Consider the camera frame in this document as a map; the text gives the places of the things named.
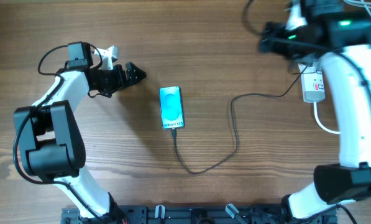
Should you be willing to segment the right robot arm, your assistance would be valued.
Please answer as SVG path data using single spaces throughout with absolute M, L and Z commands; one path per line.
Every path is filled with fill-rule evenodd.
M 293 1 L 284 24 L 268 22 L 261 52 L 317 65 L 331 89 L 339 162 L 317 166 L 313 182 L 284 200 L 288 218 L 307 220 L 371 197 L 371 19 L 340 1 Z

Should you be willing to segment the turquoise screen smartphone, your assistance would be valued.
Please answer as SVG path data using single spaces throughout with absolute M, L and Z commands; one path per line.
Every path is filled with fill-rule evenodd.
M 180 87 L 170 86 L 159 89 L 159 98 L 162 128 L 183 128 L 185 119 Z

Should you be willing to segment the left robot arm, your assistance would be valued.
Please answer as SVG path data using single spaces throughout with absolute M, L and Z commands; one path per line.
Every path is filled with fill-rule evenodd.
M 108 54 L 87 42 L 65 45 L 69 59 L 53 73 L 54 84 L 34 104 L 14 112 L 13 161 L 18 174 L 35 185 L 54 185 L 77 206 L 83 223 L 128 223 L 126 214 L 85 166 L 86 150 L 74 111 L 95 91 L 107 98 L 138 84 L 147 75 L 129 62 L 114 65 L 116 48 Z

